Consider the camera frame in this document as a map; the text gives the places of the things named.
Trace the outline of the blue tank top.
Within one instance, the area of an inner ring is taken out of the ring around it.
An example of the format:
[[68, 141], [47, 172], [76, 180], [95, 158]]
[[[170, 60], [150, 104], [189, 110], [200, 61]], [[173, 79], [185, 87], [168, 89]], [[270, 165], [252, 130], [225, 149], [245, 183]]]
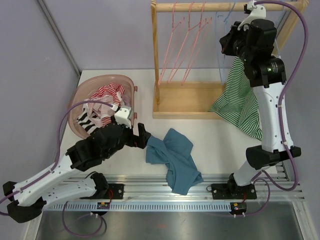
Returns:
[[167, 167], [166, 181], [174, 194], [186, 196], [203, 177], [192, 158], [193, 143], [170, 128], [164, 139], [151, 136], [147, 142], [145, 161]]

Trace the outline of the pink hanger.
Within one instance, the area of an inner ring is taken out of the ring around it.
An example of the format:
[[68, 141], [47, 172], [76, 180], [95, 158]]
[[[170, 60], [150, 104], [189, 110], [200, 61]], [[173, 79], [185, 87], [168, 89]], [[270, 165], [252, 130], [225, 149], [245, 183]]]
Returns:
[[176, 5], [177, 5], [177, 2], [175, 2], [173, 4], [173, 8], [172, 8], [171, 35], [170, 35], [170, 38], [169, 38], [169, 41], [168, 41], [167, 50], [166, 50], [166, 53], [165, 53], [162, 70], [160, 72], [160, 76], [159, 76], [159, 80], [158, 80], [158, 85], [159, 86], [162, 83], [162, 80], [163, 80], [163, 78], [165, 76], [168, 64], [169, 64], [169, 62], [171, 60], [173, 51], [174, 51], [175, 46], [176, 46], [176, 43], [174, 43], [175, 32], [176, 31], [180, 32], [181, 31], [181, 27], [182, 27], [183, 23], [185, 22], [185, 18], [183, 17], [177, 23], [175, 23]]
[[199, 21], [192, 25], [191, 21], [191, 12], [194, 2], [190, 3], [188, 8], [188, 18], [185, 18], [183, 25], [181, 26], [180, 32], [178, 30], [175, 32], [173, 43], [176, 43], [174, 50], [177, 50], [177, 56], [173, 63], [172, 69], [169, 72], [167, 83], [170, 83], [175, 77], [177, 71], [181, 68], [181, 65], [184, 63], [186, 58], [190, 59], [192, 52], [192, 47], [194, 40], [197, 36], [199, 29]]
[[198, 32], [197, 32], [197, 35], [194, 39], [194, 43], [192, 45], [192, 51], [190, 54], [188, 65], [187, 65], [186, 71], [184, 73], [182, 82], [181, 82], [182, 85], [186, 82], [186, 80], [187, 80], [196, 60], [197, 60], [199, 52], [205, 42], [205, 39], [208, 35], [210, 25], [212, 23], [212, 17], [203, 19], [203, 13], [204, 13], [206, 4], [207, 4], [206, 1], [202, 4], [200, 21], [198, 24]]

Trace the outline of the lilac tank top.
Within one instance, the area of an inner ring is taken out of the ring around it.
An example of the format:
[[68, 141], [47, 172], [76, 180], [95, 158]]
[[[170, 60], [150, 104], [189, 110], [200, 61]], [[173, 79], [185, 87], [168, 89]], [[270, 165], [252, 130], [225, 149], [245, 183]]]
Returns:
[[123, 94], [121, 97], [121, 105], [126, 107], [132, 107], [131, 97], [127, 94]]

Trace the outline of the red white striped tank top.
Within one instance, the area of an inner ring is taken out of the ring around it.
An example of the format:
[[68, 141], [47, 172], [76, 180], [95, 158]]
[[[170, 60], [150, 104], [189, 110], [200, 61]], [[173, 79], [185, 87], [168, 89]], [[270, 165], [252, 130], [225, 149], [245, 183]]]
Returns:
[[[111, 82], [108, 85], [100, 87], [87, 101], [100, 101], [110, 105], [122, 106], [125, 104], [123, 95], [125, 89], [121, 84]], [[111, 122], [111, 116], [115, 111], [109, 105], [101, 103], [84, 103], [83, 112], [87, 114], [88, 119], [98, 128], [104, 127]]]

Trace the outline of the black white striped tank top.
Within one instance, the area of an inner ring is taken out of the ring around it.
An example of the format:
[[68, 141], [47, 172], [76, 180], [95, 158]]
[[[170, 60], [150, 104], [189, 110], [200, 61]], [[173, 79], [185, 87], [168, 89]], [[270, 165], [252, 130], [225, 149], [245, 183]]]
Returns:
[[89, 118], [88, 111], [85, 109], [83, 112], [77, 117], [76, 122], [89, 134], [94, 133], [98, 127], [95, 123]]

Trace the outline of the green white striped tank top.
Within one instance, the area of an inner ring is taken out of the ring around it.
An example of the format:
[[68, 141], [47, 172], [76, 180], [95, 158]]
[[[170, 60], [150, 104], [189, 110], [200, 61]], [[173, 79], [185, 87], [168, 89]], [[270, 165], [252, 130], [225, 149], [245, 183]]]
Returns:
[[248, 136], [261, 141], [263, 131], [257, 98], [245, 75], [244, 64], [235, 57], [222, 94], [208, 109]]

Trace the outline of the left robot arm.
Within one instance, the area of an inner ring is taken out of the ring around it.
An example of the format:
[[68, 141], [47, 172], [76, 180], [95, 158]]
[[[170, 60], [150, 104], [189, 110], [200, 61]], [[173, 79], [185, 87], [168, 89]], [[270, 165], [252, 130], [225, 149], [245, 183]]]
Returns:
[[43, 211], [74, 199], [103, 199], [109, 184], [102, 173], [94, 173], [85, 180], [61, 186], [75, 175], [99, 166], [124, 146], [144, 149], [151, 134], [142, 123], [138, 124], [138, 135], [123, 124], [110, 123], [93, 135], [78, 141], [52, 165], [33, 177], [3, 184], [4, 199], [9, 200], [7, 212], [17, 223], [25, 223], [38, 217]]

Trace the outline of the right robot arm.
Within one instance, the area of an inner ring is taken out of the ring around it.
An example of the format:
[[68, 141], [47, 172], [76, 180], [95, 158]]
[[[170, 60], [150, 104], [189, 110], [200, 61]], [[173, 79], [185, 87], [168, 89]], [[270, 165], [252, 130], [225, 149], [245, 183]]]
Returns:
[[223, 93], [209, 110], [261, 142], [246, 149], [245, 163], [229, 176], [225, 191], [232, 198], [249, 193], [269, 167], [302, 153], [288, 128], [285, 65], [272, 54], [276, 35], [270, 20], [236, 21], [219, 41], [222, 53], [234, 61]]

